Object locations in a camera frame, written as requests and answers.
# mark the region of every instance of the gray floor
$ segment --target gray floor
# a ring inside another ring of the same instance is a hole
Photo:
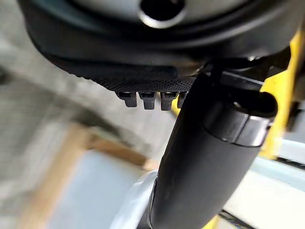
[[[126,108],[113,92],[46,61],[33,48],[17,4],[0,1],[0,228],[15,219],[45,173],[72,120],[101,125],[135,150],[159,160],[175,117]]]

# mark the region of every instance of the black handle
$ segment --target black handle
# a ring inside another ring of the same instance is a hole
[[[270,94],[197,77],[161,161],[151,227],[200,229],[218,214],[257,156],[276,112]]]

